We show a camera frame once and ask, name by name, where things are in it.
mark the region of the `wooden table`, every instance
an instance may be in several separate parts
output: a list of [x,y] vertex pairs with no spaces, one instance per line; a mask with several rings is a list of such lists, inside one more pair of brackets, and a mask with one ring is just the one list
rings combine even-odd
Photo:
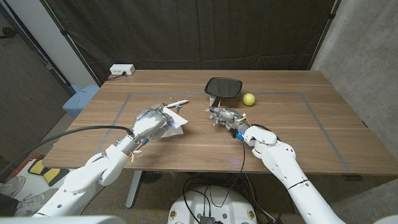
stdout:
[[[212,126],[204,93],[211,77],[243,82],[242,93],[256,96],[254,106],[241,98],[222,105],[245,112],[250,123],[271,129],[290,144],[308,174],[397,175],[398,163],[328,80],[316,71],[137,70],[106,82],[69,129],[90,125],[131,127],[144,108],[190,100],[178,114],[188,120],[183,136],[151,140],[125,168],[134,170],[239,172],[242,144],[227,129]],[[94,154],[124,136],[119,130],[91,130],[62,137],[45,157],[47,167],[81,167]],[[247,172],[268,170],[246,147]]]

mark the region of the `white airplane model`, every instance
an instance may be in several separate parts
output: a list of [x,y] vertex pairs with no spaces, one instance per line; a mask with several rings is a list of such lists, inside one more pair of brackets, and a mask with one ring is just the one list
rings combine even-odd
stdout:
[[175,107],[175,110],[177,111],[177,113],[178,113],[178,109],[180,109],[180,108],[182,107],[182,106],[180,106],[180,105],[189,102],[189,100],[175,101],[175,100],[173,100],[173,98],[171,98],[171,97],[170,97],[170,99],[173,101],[173,103],[171,103],[171,104],[169,104],[169,105],[166,105],[165,103],[163,103],[163,105],[164,105],[166,108],[173,108],[173,107]]

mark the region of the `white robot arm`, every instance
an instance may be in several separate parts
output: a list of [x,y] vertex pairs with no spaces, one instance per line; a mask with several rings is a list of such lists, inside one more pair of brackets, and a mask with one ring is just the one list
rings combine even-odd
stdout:
[[142,111],[136,117],[132,135],[125,135],[116,145],[110,145],[105,153],[94,155],[85,166],[70,172],[57,193],[34,217],[80,215],[99,185],[107,186],[119,177],[141,140],[159,138],[172,121],[172,117],[163,112],[162,105]]
[[235,110],[211,107],[207,112],[214,124],[224,124],[233,137],[254,146],[252,153],[283,183],[306,223],[344,223],[297,164],[292,146],[271,131],[248,125]]

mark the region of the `tennis ball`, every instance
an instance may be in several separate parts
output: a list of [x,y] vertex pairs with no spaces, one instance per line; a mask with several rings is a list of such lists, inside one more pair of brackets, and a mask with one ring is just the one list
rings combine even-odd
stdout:
[[253,105],[255,101],[256,101],[256,98],[255,98],[254,95],[251,94],[251,93],[246,93],[246,94],[243,96],[243,103],[244,103],[246,106],[251,106],[251,105]]

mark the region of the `electrical outlet box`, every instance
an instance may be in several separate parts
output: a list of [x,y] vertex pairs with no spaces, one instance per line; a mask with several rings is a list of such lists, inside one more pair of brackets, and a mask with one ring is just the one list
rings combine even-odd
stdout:
[[110,68],[112,75],[121,75],[126,72],[126,75],[132,75],[136,68],[133,64],[114,64]]

